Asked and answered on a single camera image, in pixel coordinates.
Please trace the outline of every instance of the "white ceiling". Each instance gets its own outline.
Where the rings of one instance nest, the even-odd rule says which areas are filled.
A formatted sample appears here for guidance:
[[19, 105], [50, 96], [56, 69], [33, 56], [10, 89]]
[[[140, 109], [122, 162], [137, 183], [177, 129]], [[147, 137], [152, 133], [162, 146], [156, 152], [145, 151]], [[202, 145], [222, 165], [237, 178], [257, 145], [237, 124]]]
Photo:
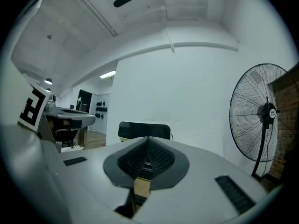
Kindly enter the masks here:
[[111, 92], [113, 81], [114, 77], [101, 79], [99, 76], [95, 76], [80, 84], [79, 88], [96, 95], [104, 95]]
[[43, 0], [23, 31], [12, 55], [17, 68], [57, 92], [78, 61], [98, 43], [167, 20], [221, 21], [225, 0], [134, 0], [115, 8], [115, 0]]

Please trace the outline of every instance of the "standing fan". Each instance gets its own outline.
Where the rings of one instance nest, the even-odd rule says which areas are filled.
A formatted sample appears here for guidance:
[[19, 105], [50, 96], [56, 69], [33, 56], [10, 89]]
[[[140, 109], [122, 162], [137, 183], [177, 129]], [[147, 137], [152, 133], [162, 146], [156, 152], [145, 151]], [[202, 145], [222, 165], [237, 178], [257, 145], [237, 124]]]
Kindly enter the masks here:
[[[277, 91], [285, 88], [281, 87], [284, 82], [288, 83], [287, 87], [295, 85], [298, 91], [290, 74], [283, 68], [274, 64], [259, 64], [240, 78], [230, 101], [230, 130], [241, 153], [256, 161], [252, 172], [254, 177], [257, 177], [260, 162], [273, 160], [277, 148], [282, 152], [281, 139], [285, 136], [280, 135], [279, 131], [283, 129], [287, 131], [284, 133], [294, 134], [286, 124], [284, 114], [296, 112], [298, 107], [284, 102], [283, 96], [276, 97]], [[295, 138], [294, 135], [289, 137], [292, 137], [291, 146]]]

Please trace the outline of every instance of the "black vent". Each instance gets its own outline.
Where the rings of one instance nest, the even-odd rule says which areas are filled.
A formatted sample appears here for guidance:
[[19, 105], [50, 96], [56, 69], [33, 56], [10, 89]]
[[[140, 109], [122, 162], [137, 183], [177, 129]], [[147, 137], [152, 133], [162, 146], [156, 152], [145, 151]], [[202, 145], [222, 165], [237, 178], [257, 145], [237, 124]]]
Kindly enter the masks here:
[[84, 162], [86, 161], [87, 159], [84, 158], [84, 157], [79, 157], [79, 158], [75, 158], [75, 159], [69, 159], [69, 160], [65, 160], [64, 161], [64, 164], [66, 166], [70, 166], [70, 165], [74, 165], [76, 163], [80, 163], [80, 162]]
[[136, 179], [147, 160], [147, 156], [148, 145], [147, 142], [144, 142], [120, 157], [117, 165], [131, 178]]
[[173, 152], [149, 140], [149, 160], [153, 168], [154, 177], [168, 170], [175, 161]]
[[255, 205], [229, 176], [219, 176], [215, 180], [240, 214]]

